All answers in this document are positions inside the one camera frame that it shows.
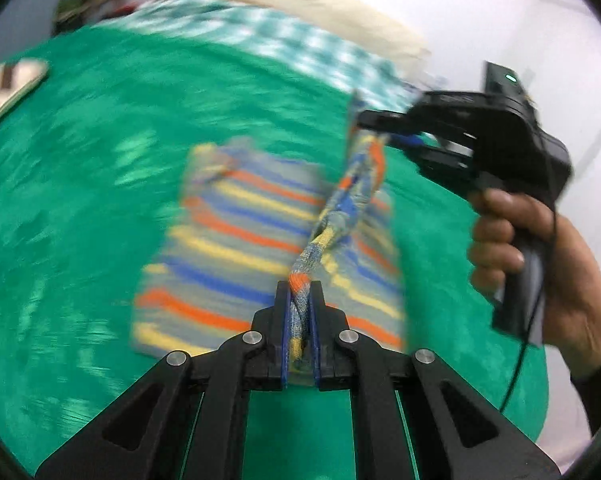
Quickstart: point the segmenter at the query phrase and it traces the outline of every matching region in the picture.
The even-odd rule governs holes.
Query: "red object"
[[[128,16],[129,14],[134,12],[134,10],[136,10],[136,7],[138,7],[138,4],[129,4],[119,7],[118,9],[105,14],[103,16],[103,20],[109,20],[110,18],[120,18],[121,16]]]

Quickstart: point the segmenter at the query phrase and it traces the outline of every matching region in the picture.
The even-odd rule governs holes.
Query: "orange stripe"
[[[350,176],[343,176],[343,179],[338,184],[338,187],[340,189],[347,189],[349,186],[351,186],[351,177]]]
[[[389,204],[387,202],[383,202],[377,197],[372,197],[371,202],[373,203],[373,205],[378,207],[378,209],[382,209],[383,211],[389,211]]]
[[[303,285],[309,283],[309,276],[304,272],[292,272],[289,277],[290,289],[296,294]]]
[[[240,238],[245,242],[251,244],[260,245],[263,247],[272,247],[274,249],[280,249],[281,251],[287,251],[293,254],[300,254],[303,250],[302,247],[274,240],[273,238],[267,238],[265,236],[252,233],[247,229],[242,229],[232,224],[221,220],[210,211],[205,203],[200,198],[187,198],[184,200],[184,205],[190,209],[192,213],[192,220],[204,225],[205,227],[212,229],[218,233],[223,233],[234,238]]]
[[[356,125],[356,123],[349,126],[349,128],[347,129],[347,140],[351,140],[351,138],[353,137],[353,134],[355,134],[357,131],[358,131],[358,126]]]
[[[369,146],[369,155],[376,164],[376,183],[374,189],[378,189],[385,180],[385,154],[382,151],[382,143],[376,137]]]
[[[353,239],[356,241],[356,245],[359,247],[359,249],[367,256],[369,256],[372,260],[374,260],[379,266],[383,267],[386,270],[389,270],[390,272],[398,272],[398,269],[396,269],[388,259],[386,259],[375,249],[371,248],[364,241],[362,241],[362,238],[359,234],[354,233]]]
[[[248,321],[232,319],[231,317],[225,317],[220,314],[214,314],[213,312],[203,310],[202,308],[193,306],[183,300],[179,300],[167,290],[160,287],[150,288],[145,291],[144,294],[136,297],[135,303],[136,306],[139,307],[159,306],[164,310],[191,319],[196,323],[231,330],[231,332],[245,332],[251,327],[251,323]]]
[[[334,304],[327,304],[332,308],[338,308]],[[385,343],[394,348],[402,348],[403,341],[398,336],[395,336],[391,332],[388,332],[384,328],[379,327],[378,325],[374,325],[371,321],[367,321],[366,319],[362,319],[356,316],[350,316],[346,314],[347,323],[352,329],[359,329],[361,332],[365,332],[372,336],[376,341],[381,343]]]
[[[323,205],[323,200],[316,198],[314,196],[305,195],[302,193],[296,193],[295,191],[291,191],[289,189],[285,189],[284,187],[277,186],[277,184],[272,184],[269,181],[261,178],[257,175],[247,173],[247,171],[236,170],[231,171],[228,174],[231,178],[236,180],[240,180],[241,182],[246,182],[247,184],[251,184],[252,186],[259,187],[260,189],[264,189],[265,191],[269,191],[270,193],[276,193],[281,196],[285,196],[292,200],[298,200],[299,202],[305,202],[311,205]]]

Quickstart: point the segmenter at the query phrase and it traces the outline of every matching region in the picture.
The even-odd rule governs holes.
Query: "striped cloth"
[[[359,159],[363,146],[381,148],[372,137],[352,144],[350,160]],[[386,348],[401,348],[403,294],[389,237],[391,207],[383,191],[369,200],[381,181],[377,167],[371,187],[345,187],[345,177],[332,193],[316,165],[253,150],[245,138],[200,144],[192,155],[183,212],[145,267],[136,297],[137,349],[157,357],[174,349],[197,355],[248,330],[254,313],[273,304],[277,282],[306,254],[312,233],[322,225],[328,232],[334,212],[346,210],[344,202],[333,207],[343,189],[354,202],[352,191],[362,190],[367,206],[360,207],[358,222],[349,216],[337,243],[330,237],[331,250],[314,256],[311,275],[322,280],[327,303],[343,309],[352,328]],[[307,359],[298,360],[302,348],[297,344],[292,354],[295,370],[309,371]]]
[[[303,350],[309,338],[309,287],[311,281],[316,278],[320,266],[327,269],[330,274],[326,280],[328,286],[333,285],[334,280],[344,282],[346,285],[343,287],[345,290],[342,294],[349,298],[359,282],[347,277],[338,280],[342,272],[339,272],[341,266],[338,264],[338,256],[341,258],[343,255],[349,256],[349,259],[354,262],[354,266],[349,269],[354,274],[366,276],[381,288],[397,290],[392,280],[386,279],[383,274],[375,274],[367,271],[365,267],[357,266],[357,255],[352,251],[352,239],[349,235],[365,215],[372,197],[385,177],[383,154],[385,136],[356,129],[355,118],[359,108],[364,108],[364,101],[355,93],[349,104],[349,120],[352,126],[347,135],[347,166],[344,176],[327,200],[312,231],[312,239],[294,263],[289,276],[292,304],[288,364],[291,369],[299,369],[302,366]],[[365,225],[366,232],[374,233],[375,230],[373,227],[369,228],[368,222],[369,219],[361,224],[361,228]],[[379,224],[379,230],[383,228],[386,230],[386,222]],[[378,308],[381,304],[378,299],[362,292],[356,292],[355,298],[359,303],[362,302],[372,308]],[[383,310],[386,314],[395,313],[395,319],[400,319],[397,309],[387,306]]]

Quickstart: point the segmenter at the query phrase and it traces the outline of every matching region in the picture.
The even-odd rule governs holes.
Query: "green tablecloth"
[[[227,46],[105,28],[27,55],[51,73],[0,123],[0,436],[33,472],[154,363],[128,345],[132,301],[189,147],[247,134],[335,181],[348,97]],[[497,404],[518,346],[467,283],[474,214],[398,152],[387,182],[410,349],[434,349]],[[532,438],[547,396],[530,351],[507,415]],[[344,392],[254,394],[245,478],[353,478],[348,410]]]

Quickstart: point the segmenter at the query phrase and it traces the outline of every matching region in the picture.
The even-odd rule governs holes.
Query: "striped towel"
[[[234,138],[192,149],[182,214],[144,268],[135,305],[133,344],[164,356],[197,355],[249,330],[254,313],[273,304],[312,239],[333,186],[317,165],[281,158]],[[312,270],[327,303],[349,325],[386,348],[401,348],[403,293],[389,236],[389,197],[377,191],[354,229]],[[296,371],[309,371],[297,366]]]

